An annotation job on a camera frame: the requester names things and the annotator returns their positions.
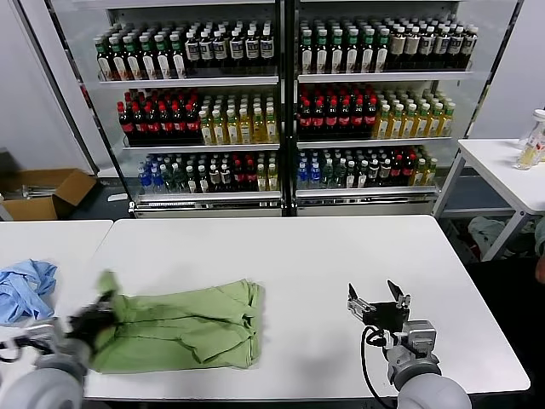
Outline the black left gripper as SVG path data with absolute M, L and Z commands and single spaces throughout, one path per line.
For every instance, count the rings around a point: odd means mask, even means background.
M 66 337 L 84 342 L 90 347 L 91 353 L 95 354 L 99 335 L 105 330 L 114 328 L 118 323 L 113 307 L 116 295 L 115 290 L 106 291 L 94 303 L 70 316 L 68 322 L 71 330 Z

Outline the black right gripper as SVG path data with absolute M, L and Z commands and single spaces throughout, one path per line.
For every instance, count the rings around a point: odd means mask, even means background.
M 393 295 L 394 302 L 367 303 L 359 298 L 352 284 L 348 284 L 347 309 L 366 325 L 391 333 L 401 332 L 403 324 L 410 316 L 410 295 L 405 295 L 401 288 L 390 279 L 387 286 Z

